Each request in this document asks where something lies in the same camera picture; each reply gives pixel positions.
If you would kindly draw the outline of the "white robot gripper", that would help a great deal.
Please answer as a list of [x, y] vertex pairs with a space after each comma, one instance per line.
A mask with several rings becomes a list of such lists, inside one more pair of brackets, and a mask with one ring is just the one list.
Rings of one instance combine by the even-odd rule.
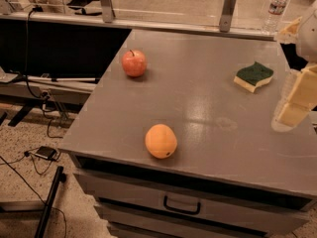
[[[274, 39], [280, 44], [295, 44], [296, 53], [309, 62], [317, 62], [317, 0], [299, 17], [279, 30]], [[317, 106], [317, 64], [301, 71], [292, 69], [286, 77], [281, 99], [275, 109], [275, 121], [294, 128]]]

